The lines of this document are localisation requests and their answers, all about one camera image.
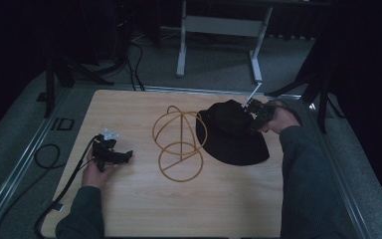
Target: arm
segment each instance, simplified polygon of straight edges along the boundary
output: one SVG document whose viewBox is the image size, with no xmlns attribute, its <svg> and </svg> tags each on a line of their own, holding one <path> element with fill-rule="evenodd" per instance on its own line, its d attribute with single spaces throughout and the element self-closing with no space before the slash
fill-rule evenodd
<svg viewBox="0 0 382 239">
<path fill-rule="evenodd" d="M 103 238 L 100 189 L 79 189 L 70 214 L 58 223 L 56 234 L 57 238 Z"/>
<path fill-rule="evenodd" d="M 104 222 L 101 213 L 101 190 L 118 165 L 108 167 L 100 172 L 92 158 L 92 151 L 88 154 L 89 164 L 83 171 L 82 187 L 73 201 L 70 214 L 62 219 L 56 229 L 57 238 L 103 238 Z"/>
<path fill-rule="evenodd" d="M 260 130 L 278 133 L 284 151 L 281 238 L 341 238 L 343 205 L 318 145 L 284 108 Z"/>
</svg>

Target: black tool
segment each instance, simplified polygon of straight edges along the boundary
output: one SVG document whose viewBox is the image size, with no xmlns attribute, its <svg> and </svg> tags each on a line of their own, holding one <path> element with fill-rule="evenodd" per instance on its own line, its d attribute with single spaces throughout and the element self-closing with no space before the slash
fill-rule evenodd
<svg viewBox="0 0 382 239">
<path fill-rule="evenodd" d="M 277 106 L 270 105 L 269 103 L 262 103 L 255 99 L 250 99 L 248 105 L 244 110 L 248 113 L 254 114 L 255 118 L 249 128 L 250 133 L 254 133 L 263 127 L 267 122 L 273 119 L 275 109 Z"/>
<path fill-rule="evenodd" d="M 104 166 L 107 162 L 113 164 L 128 163 L 132 157 L 132 150 L 126 153 L 115 152 L 113 150 L 115 144 L 115 139 L 106 140 L 102 134 L 99 134 L 93 142 L 93 158 L 96 160 L 100 171 L 104 171 Z"/>
</svg>

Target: black cable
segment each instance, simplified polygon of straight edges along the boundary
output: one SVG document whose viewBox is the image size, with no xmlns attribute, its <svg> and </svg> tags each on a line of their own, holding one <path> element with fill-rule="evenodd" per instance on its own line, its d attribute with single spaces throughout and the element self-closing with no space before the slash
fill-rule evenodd
<svg viewBox="0 0 382 239">
<path fill-rule="evenodd" d="M 126 71 L 129 73 L 129 79 L 131 81 L 132 88 L 136 91 L 136 87 L 135 87 L 135 83 L 134 83 L 134 78 L 135 78 L 141 91 L 145 92 L 145 87 L 142 84 L 142 82 L 138 76 L 138 66 L 139 66 L 139 63 L 141 62 L 141 59 L 142 59 L 142 48 L 135 43 L 131 42 L 130 44 L 132 46 L 138 48 L 138 50 L 140 51 L 140 55 L 138 57 L 137 63 L 135 64 L 135 70 L 132 68 L 132 64 L 131 64 L 131 61 L 129 60 L 129 58 L 128 57 L 126 58 L 126 64 L 128 65 L 128 68 L 129 68 L 129 71 L 128 70 L 126 70 Z"/>
<path fill-rule="evenodd" d="M 138 76 L 138 66 L 139 66 L 139 63 L 141 62 L 141 59 L 142 59 L 142 48 L 141 48 L 140 46 L 138 46 L 137 44 L 132 43 L 132 42 L 131 42 L 131 45 L 134 46 L 134 47 L 136 47 L 136 48 L 138 48 L 138 50 L 139 50 L 138 61 L 137 61 L 137 63 L 135 64 L 135 78 L 137 79 L 138 84 L 139 84 L 141 90 L 142 90 L 143 92 L 145 92 L 144 85 L 142 84 L 142 82 L 141 82 L 141 80 L 139 79 L 139 76 Z"/>
<path fill-rule="evenodd" d="M 54 147 L 56 150 L 57 150 L 57 155 L 54 159 L 54 161 L 52 162 L 52 164 L 50 166 L 43 166 L 41 163 L 38 162 L 38 159 L 37 159 L 37 154 L 40 150 L 42 150 L 43 148 L 45 147 L 48 147 L 48 146 L 52 146 Z M 54 168 L 59 168 L 59 167 L 62 167 L 65 165 L 65 163 L 63 164 L 60 164 L 60 165 L 57 165 L 55 166 L 55 164 L 58 162 L 59 158 L 60 158 L 60 155 L 61 155 L 61 150 L 59 149 L 59 147 L 55 144 L 52 144 L 52 143 L 49 143 L 49 144 L 45 144 L 45 145 L 42 145 L 40 146 L 35 154 L 34 154 L 34 159 L 36 161 L 36 163 L 39 164 L 40 167 L 42 168 L 46 168 L 47 170 L 42 173 L 42 175 L 40 175 L 32 184 L 30 184 L 23 192 L 21 192 L 21 194 L 7 207 L 7 209 L 5 209 L 4 213 L 2 214 L 1 218 L 0 218 L 0 229 L 1 229 L 1 226 L 2 226 L 2 223 L 5 219 L 5 217 L 7 216 L 7 214 L 11 211 L 12 207 L 34 186 L 36 185 L 36 183 L 38 183 L 51 169 L 54 169 Z"/>
<path fill-rule="evenodd" d="M 92 159 L 88 160 L 85 164 L 83 164 L 83 166 L 80 167 L 80 169 L 82 169 L 83 167 L 87 166 L 87 164 L 89 164 L 91 161 L 93 161 Z"/>
<path fill-rule="evenodd" d="M 133 77 L 132 65 L 131 65 L 131 62 L 129 61 L 128 57 L 126 57 L 126 64 L 129 67 L 129 79 L 131 80 L 132 88 L 136 91 L 135 83 L 134 83 L 134 77 Z"/>
<path fill-rule="evenodd" d="M 95 139 L 97 139 L 97 135 L 94 136 L 89 144 L 87 145 L 83 155 L 82 155 L 82 158 L 79 160 L 79 162 L 77 163 L 77 166 L 76 168 L 74 169 L 74 172 L 73 174 L 71 174 L 71 177 L 70 179 L 68 180 L 67 184 L 65 185 L 64 189 L 62 190 L 62 192 L 60 193 L 60 195 L 57 197 L 57 199 L 55 199 L 51 205 L 48 206 L 48 208 L 46 208 L 46 210 L 42 213 L 42 215 L 40 215 L 40 217 L 36 220 L 36 223 L 34 225 L 34 230 L 35 230 L 35 234 L 41 238 L 41 239 L 45 239 L 45 237 L 42 235 L 42 233 L 40 232 L 40 228 L 39 226 L 41 225 L 41 223 L 43 222 L 43 220 L 45 220 L 45 217 L 46 215 L 48 215 L 48 213 L 53 209 L 55 208 L 56 205 L 58 205 L 58 203 L 61 201 L 61 199 L 65 196 L 65 194 L 67 193 L 68 189 L 70 188 L 71 184 L 73 183 L 74 179 L 76 178 L 77 176 L 77 173 L 80 171 L 80 169 L 82 168 L 82 164 L 83 164 L 83 160 L 86 156 L 86 154 L 88 153 L 90 147 L 92 146 L 92 143 L 95 141 Z"/>
</svg>

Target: person's right hand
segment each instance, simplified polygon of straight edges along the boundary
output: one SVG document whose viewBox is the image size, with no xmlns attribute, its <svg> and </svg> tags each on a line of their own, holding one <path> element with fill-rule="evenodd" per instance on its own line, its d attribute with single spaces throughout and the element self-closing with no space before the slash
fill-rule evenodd
<svg viewBox="0 0 382 239">
<path fill-rule="evenodd" d="M 103 172 L 97 167 L 96 161 L 93 159 L 93 148 L 89 150 L 87 156 L 89 164 L 83 171 L 82 186 L 93 186 L 99 189 L 103 189 L 106 182 L 110 179 L 113 173 L 119 168 L 118 164 L 107 167 Z"/>
<path fill-rule="evenodd" d="M 279 106 L 284 105 L 283 103 L 279 101 L 273 102 L 273 104 L 276 104 Z M 269 130 L 272 130 L 273 132 L 280 134 L 282 130 L 293 125 L 300 126 L 295 116 L 291 112 L 281 107 L 277 107 L 275 109 L 275 114 L 273 116 L 273 119 L 267 122 L 265 125 L 263 125 L 263 127 L 260 128 L 259 131 L 267 132 Z"/>
</svg>

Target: metal frame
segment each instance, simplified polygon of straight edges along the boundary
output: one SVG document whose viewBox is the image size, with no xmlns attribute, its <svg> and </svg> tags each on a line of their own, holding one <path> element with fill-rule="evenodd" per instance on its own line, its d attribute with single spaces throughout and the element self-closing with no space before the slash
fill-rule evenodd
<svg viewBox="0 0 382 239">
<path fill-rule="evenodd" d="M 178 66 L 176 76 L 185 75 L 185 58 L 187 47 L 185 43 L 187 32 L 225 34 L 244 37 L 257 37 L 257 45 L 250 51 L 250 61 L 253 68 L 254 79 L 260 83 L 263 81 L 258 56 L 262 47 L 269 21 L 272 16 L 273 7 L 268 7 L 264 21 L 237 20 L 225 18 L 211 18 L 187 15 L 187 1 L 182 1 L 181 21 L 181 47 L 179 49 Z"/>
<path fill-rule="evenodd" d="M 17 190 L 18 185 L 20 184 L 25 173 L 27 172 L 27 169 L 29 168 L 30 163 L 33 161 L 34 152 L 36 151 L 37 148 L 39 148 L 39 146 L 42 144 L 43 140 L 47 136 L 49 129 L 52 126 L 52 122 L 55 119 L 56 112 L 61 107 L 62 102 L 65 100 L 69 92 L 70 92 L 69 89 L 62 89 L 62 91 L 58 95 L 58 98 L 56 101 L 56 107 L 50 113 L 48 118 L 43 119 L 40 127 L 34 134 L 32 140 L 27 145 L 26 149 L 24 150 L 23 155 L 18 160 L 12 172 L 2 183 L 0 188 L 0 217 L 3 215 L 4 211 L 6 210 L 6 207 L 10 203 L 10 200 L 12 199 L 13 194 Z"/>
</svg>

